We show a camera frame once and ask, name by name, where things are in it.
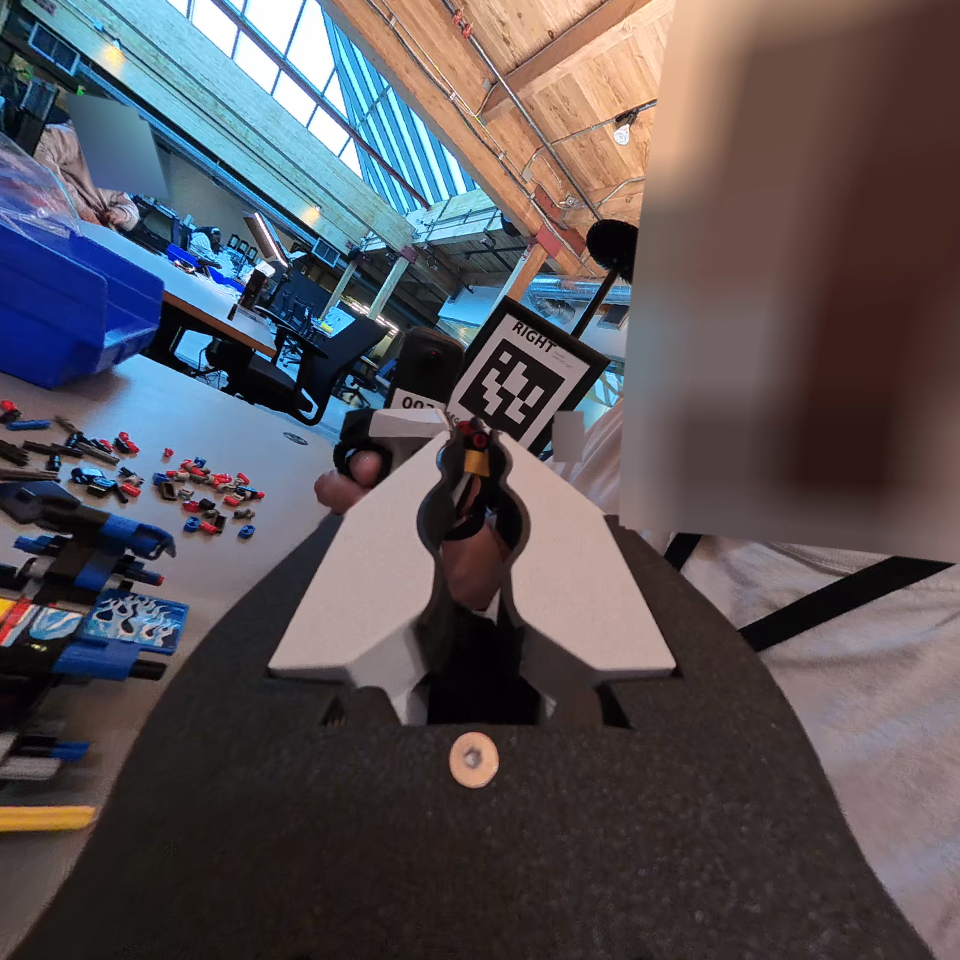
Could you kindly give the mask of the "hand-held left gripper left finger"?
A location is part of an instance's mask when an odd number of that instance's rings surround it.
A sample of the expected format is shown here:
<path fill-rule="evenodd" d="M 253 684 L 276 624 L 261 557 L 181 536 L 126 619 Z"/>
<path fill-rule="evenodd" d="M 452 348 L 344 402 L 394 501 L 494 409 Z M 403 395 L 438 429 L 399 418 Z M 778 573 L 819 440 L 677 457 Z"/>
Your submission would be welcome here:
<path fill-rule="evenodd" d="M 447 665 L 455 635 L 440 554 L 454 519 L 450 439 L 431 438 L 341 518 L 271 677 L 382 690 L 400 723 L 426 724 L 426 678 Z"/>

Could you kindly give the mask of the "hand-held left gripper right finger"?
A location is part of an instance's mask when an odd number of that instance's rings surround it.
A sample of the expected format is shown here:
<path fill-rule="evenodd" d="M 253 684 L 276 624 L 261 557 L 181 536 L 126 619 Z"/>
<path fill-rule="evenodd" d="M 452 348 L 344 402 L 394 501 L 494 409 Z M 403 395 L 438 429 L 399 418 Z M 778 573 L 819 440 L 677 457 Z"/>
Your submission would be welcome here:
<path fill-rule="evenodd" d="M 599 690 L 677 667 L 606 515 L 507 434 L 490 437 L 501 606 L 541 716 L 602 716 Z"/>

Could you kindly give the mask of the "small black yellow lego assembly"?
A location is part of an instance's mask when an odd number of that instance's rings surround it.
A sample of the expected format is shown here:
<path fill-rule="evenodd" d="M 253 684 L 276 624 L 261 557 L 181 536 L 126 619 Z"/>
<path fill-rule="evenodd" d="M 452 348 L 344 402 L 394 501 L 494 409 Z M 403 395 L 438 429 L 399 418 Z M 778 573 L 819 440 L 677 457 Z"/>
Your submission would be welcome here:
<path fill-rule="evenodd" d="M 492 428 L 478 416 L 454 421 L 443 451 L 444 462 L 461 474 L 489 477 L 492 437 Z"/>

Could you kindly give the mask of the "flame sticker lego vehicle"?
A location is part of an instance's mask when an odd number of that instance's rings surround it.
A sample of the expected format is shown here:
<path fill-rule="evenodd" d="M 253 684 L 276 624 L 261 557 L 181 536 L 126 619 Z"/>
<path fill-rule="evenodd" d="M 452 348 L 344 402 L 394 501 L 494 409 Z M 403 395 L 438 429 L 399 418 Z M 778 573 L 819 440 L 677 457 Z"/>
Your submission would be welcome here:
<path fill-rule="evenodd" d="M 90 506 L 53 481 L 2 482 L 2 515 L 27 558 L 2 564 L 1 781 L 44 783 L 80 762 L 85 741 L 35 724 L 55 687 L 95 680 L 157 682 L 186 627 L 188 606 L 145 594 L 162 576 L 148 563 L 175 556 L 171 534 Z"/>

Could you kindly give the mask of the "scattered red blue lego pieces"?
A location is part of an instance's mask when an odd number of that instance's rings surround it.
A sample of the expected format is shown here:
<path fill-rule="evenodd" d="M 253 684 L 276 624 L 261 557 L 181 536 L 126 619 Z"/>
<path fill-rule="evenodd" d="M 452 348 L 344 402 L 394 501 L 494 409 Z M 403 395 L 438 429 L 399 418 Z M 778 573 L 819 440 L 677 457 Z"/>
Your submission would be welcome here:
<path fill-rule="evenodd" d="M 53 420 L 53 418 L 27 418 L 18 405 L 10 399 L 2 399 L 2 416 L 13 410 L 15 418 L 24 420 Z M 15 481 L 52 481 L 67 485 L 73 492 L 83 492 L 89 499 L 112 500 L 127 506 L 147 497 L 152 490 L 155 499 L 175 505 L 183 514 L 183 530 L 187 534 L 204 534 L 208 537 L 225 534 L 231 529 L 240 542 L 250 541 L 256 534 L 254 519 L 256 509 L 265 497 L 265 492 L 242 472 L 218 472 L 207 459 L 187 458 L 177 461 L 175 452 L 165 447 L 160 455 L 160 468 L 148 473 L 145 466 L 137 463 L 141 448 L 131 434 L 119 431 L 114 438 L 88 437 L 108 442 L 119 457 L 115 466 L 95 466 L 82 462 L 70 470 L 63 468 L 55 479 L 7 478 L 4 483 Z"/>

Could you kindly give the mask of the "pile of black lego beams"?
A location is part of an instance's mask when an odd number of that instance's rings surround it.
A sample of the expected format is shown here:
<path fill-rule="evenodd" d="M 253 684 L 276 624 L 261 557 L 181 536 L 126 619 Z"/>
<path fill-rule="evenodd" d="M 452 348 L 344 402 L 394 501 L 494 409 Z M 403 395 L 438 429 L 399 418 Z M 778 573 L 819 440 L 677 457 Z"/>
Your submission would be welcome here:
<path fill-rule="evenodd" d="M 24 419 L 14 410 L 2 415 L 2 478 L 56 479 L 81 463 L 115 467 L 119 457 L 113 445 L 91 438 L 63 418 Z"/>

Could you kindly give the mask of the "person's right hand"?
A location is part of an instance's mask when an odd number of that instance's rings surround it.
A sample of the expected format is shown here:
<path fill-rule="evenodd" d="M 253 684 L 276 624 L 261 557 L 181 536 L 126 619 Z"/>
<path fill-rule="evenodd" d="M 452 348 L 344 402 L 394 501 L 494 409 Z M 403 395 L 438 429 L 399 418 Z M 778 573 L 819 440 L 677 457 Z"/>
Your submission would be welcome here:
<path fill-rule="evenodd" d="M 348 474 L 330 470 L 318 476 L 314 491 L 318 503 L 331 514 L 342 516 L 376 486 L 381 471 L 377 451 L 355 451 L 348 461 Z M 441 545 L 443 570 L 452 599 L 484 614 L 500 590 L 509 548 L 496 531 L 491 514 L 472 537 L 446 540 Z"/>

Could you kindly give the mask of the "black office chair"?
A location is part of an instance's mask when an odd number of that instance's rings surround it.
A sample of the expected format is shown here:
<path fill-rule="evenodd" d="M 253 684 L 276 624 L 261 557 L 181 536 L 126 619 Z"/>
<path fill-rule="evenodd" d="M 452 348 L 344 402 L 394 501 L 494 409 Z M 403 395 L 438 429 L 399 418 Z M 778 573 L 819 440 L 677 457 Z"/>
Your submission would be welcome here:
<path fill-rule="evenodd" d="M 384 325 L 365 316 L 351 317 L 332 337 L 307 333 L 281 320 L 273 344 L 278 354 L 285 346 L 298 348 L 295 376 L 280 368 L 279 355 L 265 359 L 233 341 L 211 342 L 205 357 L 211 368 L 225 373 L 227 394 L 291 416 L 305 426 L 317 426 L 334 388 L 386 333 Z"/>

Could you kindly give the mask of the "wooden edge desk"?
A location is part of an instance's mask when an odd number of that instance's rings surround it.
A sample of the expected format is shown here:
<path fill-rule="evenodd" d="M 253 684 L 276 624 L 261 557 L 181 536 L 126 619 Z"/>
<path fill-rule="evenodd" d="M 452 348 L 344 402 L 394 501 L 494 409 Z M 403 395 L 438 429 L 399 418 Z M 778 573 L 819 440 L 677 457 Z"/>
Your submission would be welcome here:
<path fill-rule="evenodd" d="M 175 266 L 165 257 L 147 253 L 145 269 L 163 283 L 160 324 L 142 354 L 147 358 L 183 368 L 175 347 L 186 331 L 198 332 L 233 343 L 241 349 L 274 359 L 275 333 L 257 313 L 242 310 L 211 281 Z"/>

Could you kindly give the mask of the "black fuzzy microphone on pole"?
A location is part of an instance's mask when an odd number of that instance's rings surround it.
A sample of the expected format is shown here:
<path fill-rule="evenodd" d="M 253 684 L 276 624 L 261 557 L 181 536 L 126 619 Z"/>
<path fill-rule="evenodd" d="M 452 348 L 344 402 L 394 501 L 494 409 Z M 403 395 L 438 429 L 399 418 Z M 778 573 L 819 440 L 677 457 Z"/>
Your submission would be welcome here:
<path fill-rule="evenodd" d="M 571 336 L 578 340 L 586 331 L 596 311 L 613 288 L 616 278 L 632 284 L 637 257 L 639 228 L 615 219 L 601 219 L 586 234 L 586 248 L 597 264 L 606 270 L 606 278 L 589 301 Z"/>

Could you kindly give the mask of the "person's white shirt torso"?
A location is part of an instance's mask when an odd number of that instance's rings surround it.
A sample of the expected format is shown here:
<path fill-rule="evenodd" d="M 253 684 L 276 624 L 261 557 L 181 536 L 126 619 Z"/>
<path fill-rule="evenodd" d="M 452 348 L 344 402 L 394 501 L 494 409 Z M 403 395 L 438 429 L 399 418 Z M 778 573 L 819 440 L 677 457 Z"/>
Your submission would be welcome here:
<path fill-rule="evenodd" d="M 618 513 L 622 402 L 551 469 Z M 706 536 L 682 576 L 735 628 L 882 556 Z M 761 654 L 870 867 L 936 958 L 959 957 L 958 564 Z"/>

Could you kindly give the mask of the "blue plastic storage bin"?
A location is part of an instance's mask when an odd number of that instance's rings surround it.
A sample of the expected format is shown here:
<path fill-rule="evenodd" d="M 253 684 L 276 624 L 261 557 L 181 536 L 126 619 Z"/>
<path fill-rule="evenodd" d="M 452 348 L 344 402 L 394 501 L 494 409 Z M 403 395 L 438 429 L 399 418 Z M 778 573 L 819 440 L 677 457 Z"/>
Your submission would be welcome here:
<path fill-rule="evenodd" d="M 86 234 L 3 214 L 1 369 L 57 389 L 141 354 L 162 318 L 162 279 Z"/>

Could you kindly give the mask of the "yellow flat bar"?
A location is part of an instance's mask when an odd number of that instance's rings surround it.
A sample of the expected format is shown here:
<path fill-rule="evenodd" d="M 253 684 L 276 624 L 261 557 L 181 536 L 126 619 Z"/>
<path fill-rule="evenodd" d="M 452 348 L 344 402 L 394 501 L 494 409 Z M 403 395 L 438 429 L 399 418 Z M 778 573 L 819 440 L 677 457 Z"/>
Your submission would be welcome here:
<path fill-rule="evenodd" d="M 85 805 L 1 805 L 1 834 L 72 833 L 85 830 L 97 809 Z"/>

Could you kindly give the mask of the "clear plastic bag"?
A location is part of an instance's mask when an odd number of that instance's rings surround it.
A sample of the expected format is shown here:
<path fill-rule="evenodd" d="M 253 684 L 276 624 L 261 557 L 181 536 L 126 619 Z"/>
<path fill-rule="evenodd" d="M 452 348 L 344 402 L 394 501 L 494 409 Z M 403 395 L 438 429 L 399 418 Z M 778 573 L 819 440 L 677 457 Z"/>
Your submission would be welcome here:
<path fill-rule="evenodd" d="M 81 232 L 76 209 L 59 179 L 1 134 L 1 223 L 66 237 Z"/>

